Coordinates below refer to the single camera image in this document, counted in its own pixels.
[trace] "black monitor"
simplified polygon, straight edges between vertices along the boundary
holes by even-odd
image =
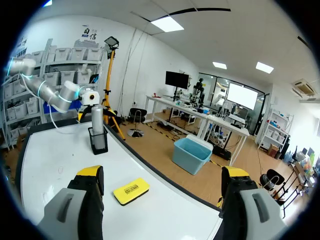
[[[178,72],[172,72],[172,71],[166,71],[165,74],[165,84],[182,88],[182,89],[188,89],[188,81],[189,81],[189,75],[178,73]]]

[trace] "chair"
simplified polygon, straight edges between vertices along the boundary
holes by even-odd
[[[281,185],[284,181],[285,178],[273,169],[269,169],[266,174],[260,176],[260,183],[267,191],[274,189],[275,185]]]
[[[145,116],[147,115],[147,110],[140,108],[131,108],[128,121],[135,123],[135,127],[129,129],[127,134],[130,137],[140,138],[144,136],[144,132],[137,129],[137,123],[144,122],[146,120]]]

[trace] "robotic arm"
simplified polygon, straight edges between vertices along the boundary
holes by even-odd
[[[79,97],[84,106],[94,106],[100,103],[98,92],[92,89],[80,87],[79,85],[66,81],[59,93],[40,77],[32,76],[36,66],[33,59],[13,57],[7,71],[8,75],[21,73],[20,84],[30,90],[34,95],[52,105],[58,112],[66,113],[72,101]]]

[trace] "cable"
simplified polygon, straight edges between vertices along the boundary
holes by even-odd
[[[50,103],[50,100],[51,100],[51,98],[53,97],[54,95],[52,95],[50,98],[49,98],[49,100],[48,100],[48,102],[47,102],[47,106],[49,107],[49,112],[50,112],[50,119],[51,119],[51,122],[53,123],[53,125],[54,125],[54,127],[56,128],[56,131],[58,132],[58,133],[60,133],[60,134],[76,134],[77,132],[75,131],[75,132],[63,132],[63,131],[60,131],[60,128],[56,125],[56,123],[55,123],[55,121],[54,121],[54,118],[52,117],[52,112],[51,112],[51,105],[49,104]]]
[[[138,72],[136,74],[136,80],[135,80],[135,86],[134,86],[134,94],[133,94],[133,102],[136,101],[136,90],[137,90],[137,85],[138,85],[138,77],[139,77],[139,73],[140,73],[140,67],[141,67],[142,58],[143,58],[144,52],[145,52],[147,39],[148,39],[148,35],[146,35],[146,37],[145,37],[145,41],[144,41],[144,45],[143,45],[143,49],[142,49],[142,53],[141,53],[141,58],[140,58],[140,63],[139,63],[139,68],[138,68]]]
[[[259,150],[258,150],[258,148],[256,149],[256,152],[258,153],[259,164],[260,164],[260,176],[261,176],[261,175],[262,175],[262,166],[261,166],[261,160],[260,160],[260,156],[259,156]]]
[[[36,97],[37,99],[39,99],[39,97],[38,97],[37,95],[35,95],[35,94],[27,87],[27,84],[26,84],[24,75],[23,75],[22,73],[21,73],[20,75],[21,75],[21,77],[22,77],[22,80],[23,80],[23,83],[24,83],[25,88],[29,91],[29,93],[31,93],[32,96],[34,96],[34,97]]]
[[[124,76],[123,76],[123,80],[122,80],[122,86],[121,86],[121,91],[120,91],[120,95],[119,95],[119,105],[117,107],[118,112],[120,112],[121,117],[124,116],[124,110],[123,110],[123,94],[124,94],[124,83],[125,83],[125,79],[126,79],[126,74],[127,74],[127,69],[128,69],[128,64],[129,64],[129,60],[130,60],[130,53],[131,53],[131,49],[132,49],[132,45],[133,45],[133,41],[134,41],[134,37],[136,34],[137,29],[134,29],[131,41],[130,41],[130,49],[129,49],[129,54],[128,54],[128,59],[126,61],[126,66],[125,66],[125,70],[124,70]]]

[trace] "white desk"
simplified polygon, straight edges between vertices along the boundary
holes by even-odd
[[[205,138],[205,135],[206,135],[206,133],[207,133],[207,131],[209,129],[210,123],[213,123],[215,125],[223,127],[225,129],[228,129],[229,131],[235,132],[235,133],[237,133],[237,134],[239,134],[241,136],[241,139],[240,139],[239,143],[237,144],[237,146],[235,147],[234,152],[231,155],[231,159],[230,159],[229,165],[232,166],[235,163],[235,161],[236,161],[236,159],[237,159],[237,157],[238,157],[238,155],[239,155],[239,153],[240,153],[240,151],[241,151],[241,149],[242,149],[247,137],[250,136],[248,129],[246,129],[244,127],[241,128],[241,129],[237,128],[235,126],[232,126],[230,122],[227,122],[227,121],[223,120],[221,117],[216,117],[214,115],[209,115],[208,118],[207,118],[207,124],[206,124],[205,130],[203,131],[203,136],[202,136],[203,138],[202,139]],[[213,127],[210,128],[208,138],[211,135],[212,129],[213,129]]]
[[[180,191],[143,164],[112,132],[107,135],[109,151],[94,155],[88,127],[55,129],[32,134],[21,169],[21,198],[26,215],[34,224],[44,216],[45,205],[76,173],[86,167],[102,165],[104,196],[102,233],[105,240],[212,240],[222,219],[219,211]],[[143,178],[149,191],[121,206],[113,190]]]
[[[158,116],[155,115],[156,113],[156,107],[157,107],[157,104],[162,104],[162,105],[166,105],[167,107],[169,108],[174,108],[174,109],[178,109],[182,112],[185,112],[187,114],[190,114],[190,115],[193,115],[199,119],[201,119],[201,125],[200,125],[200,128],[199,128],[199,131],[198,131],[198,134],[196,135],[198,138],[200,139],[204,139],[205,137],[201,137],[203,135],[203,130],[205,128],[205,125],[207,123],[207,118],[208,118],[208,115],[207,114],[204,114],[204,113],[199,113],[197,111],[193,111],[190,109],[190,107],[182,107],[182,106],[179,106],[179,105],[176,105],[173,101],[170,101],[170,100],[167,100],[167,99],[164,99],[164,98],[158,98],[158,97],[152,97],[152,96],[146,96],[146,102],[145,102],[145,107],[144,109],[148,110],[148,105],[149,105],[149,100],[152,100],[154,101],[154,104],[153,104],[153,109],[152,109],[152,118],[151,119],[148,119],[145,121],[145,123],[149,123],[149,122],[153,122],[154,119],[157,119],[159,121],[162,121],[164,124],[166,125],[169,125],[175,129],[178,129],[179,131],[185,133],[185,134],[192,134],[184,129],[182,129],[181,127],[178,127],[170,122],[167,122],[165,119],[162,119]]]

